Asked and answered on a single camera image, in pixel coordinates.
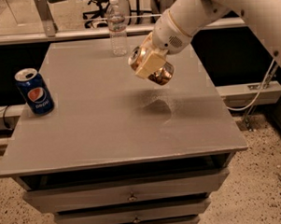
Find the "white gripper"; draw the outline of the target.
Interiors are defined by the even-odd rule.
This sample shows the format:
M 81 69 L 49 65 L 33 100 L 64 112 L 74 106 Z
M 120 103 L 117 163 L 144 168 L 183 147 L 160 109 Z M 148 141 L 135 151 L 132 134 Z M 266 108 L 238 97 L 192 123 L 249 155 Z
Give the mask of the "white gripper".
M 170 55 L 181 52 L 192 40 L 190 15 L 177 9 L 167 9 L 155 22 L 153 32 L 150 32 L 140 45 L 141 54 L 148 55 L 141 62 L 135 74 L 148 78 L 166 63 L 167 50 Z

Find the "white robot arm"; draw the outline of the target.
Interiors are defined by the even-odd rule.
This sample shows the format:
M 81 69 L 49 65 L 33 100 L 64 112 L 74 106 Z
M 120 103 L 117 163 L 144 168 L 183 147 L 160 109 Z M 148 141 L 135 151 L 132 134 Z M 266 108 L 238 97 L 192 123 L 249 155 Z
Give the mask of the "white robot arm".
M 147 51 L 135 69 L 147 78 L 181 52 L 206 25 L 236 13 L 281 67 L 281 0 L 176 0 L 141 44 Z

